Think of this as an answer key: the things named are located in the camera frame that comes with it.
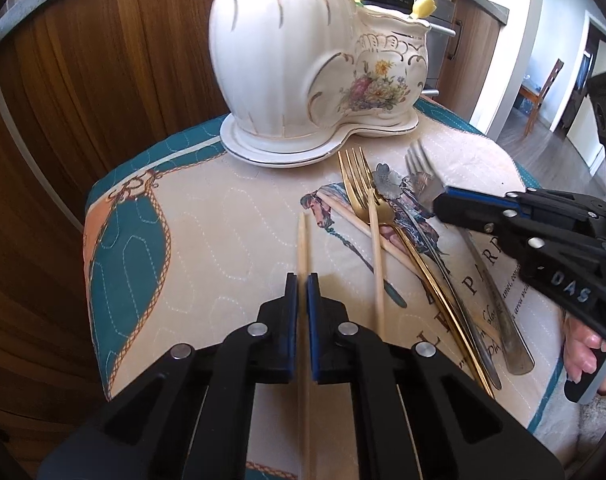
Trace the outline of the right hand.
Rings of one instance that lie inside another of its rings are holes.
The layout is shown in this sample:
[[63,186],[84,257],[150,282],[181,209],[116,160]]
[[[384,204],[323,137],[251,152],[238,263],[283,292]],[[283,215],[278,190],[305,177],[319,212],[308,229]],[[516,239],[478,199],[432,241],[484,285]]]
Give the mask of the right hand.
[[[563,363],[566,374],[572,382],[579,382],[583,374],[595,373],[597,368],[595,351],[606,352],[606,341],[569,314],[565,315],[563,333]],[[606,396],[606,378],[603,379],[599,393]]]

